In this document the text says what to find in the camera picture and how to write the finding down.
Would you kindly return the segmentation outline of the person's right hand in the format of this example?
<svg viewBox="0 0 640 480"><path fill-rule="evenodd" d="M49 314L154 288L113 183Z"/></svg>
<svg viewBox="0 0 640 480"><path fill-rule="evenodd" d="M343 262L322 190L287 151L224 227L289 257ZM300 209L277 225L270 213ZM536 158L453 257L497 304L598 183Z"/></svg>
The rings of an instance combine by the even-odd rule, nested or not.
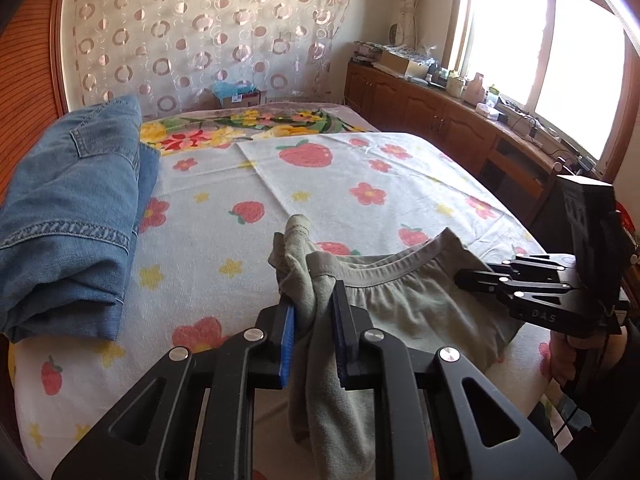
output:
<svg viewBox="0 0 640 480"><path fill-rule="evenodd" d="M561 387L574 382L578 374L577 360L588 351L597 352L598 370L609 370L623 357L627 338L625 326L619 334L595 334L587 339L552 332L549 341L552 378Z"/></svg>

